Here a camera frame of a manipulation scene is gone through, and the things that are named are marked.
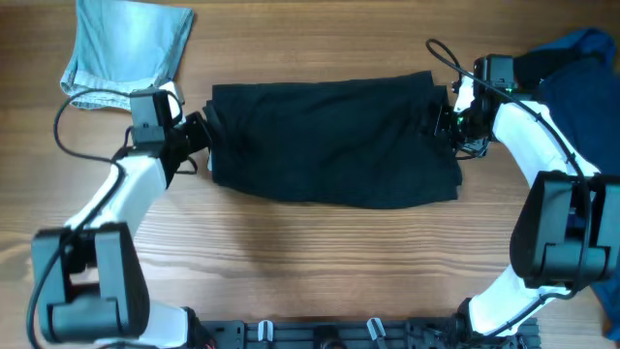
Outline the black garment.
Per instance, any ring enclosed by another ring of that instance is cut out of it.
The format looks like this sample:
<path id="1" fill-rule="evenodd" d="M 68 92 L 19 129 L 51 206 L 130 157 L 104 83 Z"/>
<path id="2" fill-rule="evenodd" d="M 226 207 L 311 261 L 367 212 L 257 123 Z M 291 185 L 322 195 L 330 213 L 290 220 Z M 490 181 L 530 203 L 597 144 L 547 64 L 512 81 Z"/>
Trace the black garment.
<path id="1" fill-rule="evenodd" d="M 462 181 L 435 125 L 430 72 L 330 82 L 220 84 L 204 106 L 212 177 L 282 202 L 394 209 L 454 200 Z"/>

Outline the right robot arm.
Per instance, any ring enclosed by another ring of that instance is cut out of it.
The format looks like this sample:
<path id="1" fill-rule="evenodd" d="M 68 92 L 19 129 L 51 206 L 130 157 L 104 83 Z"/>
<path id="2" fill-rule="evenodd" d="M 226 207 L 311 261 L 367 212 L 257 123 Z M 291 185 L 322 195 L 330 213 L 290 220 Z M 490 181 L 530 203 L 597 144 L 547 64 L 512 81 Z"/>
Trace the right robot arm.
<path id="1" fill-rule="evenodd" d="M 459 305 L 450 320 L 455 347 L 477 348 L 514 337 L 532 315 L 572 299 L 618 267 L 619 178 L 603 174 L 561 132 L 549 107 L 514 75 L 509 55 L 489 54 L 459 75 L 451 111 L 437 131 L 475 158 L 502 143 L 530 191 L 511 234 L 510 263 L 486 288 Z"/>

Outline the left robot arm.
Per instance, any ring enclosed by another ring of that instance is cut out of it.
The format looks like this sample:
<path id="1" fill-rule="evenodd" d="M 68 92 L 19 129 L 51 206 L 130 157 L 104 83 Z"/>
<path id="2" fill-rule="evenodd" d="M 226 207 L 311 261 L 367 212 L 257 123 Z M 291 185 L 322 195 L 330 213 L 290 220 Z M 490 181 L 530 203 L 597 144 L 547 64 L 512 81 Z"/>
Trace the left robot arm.
<path id="1" fill-rule="evenodd" d="M 192 153 L 209 145 L 206 124 L 185 116 L 174 83 L 128 94 L 133 124 L 91 201 L 32 239 L 34 287 L 26 310 L 30 345 L 98 342 L 104 348 L 214 348 L 187 307 L 149 297 L 133 238 L 152 204 Z"/>

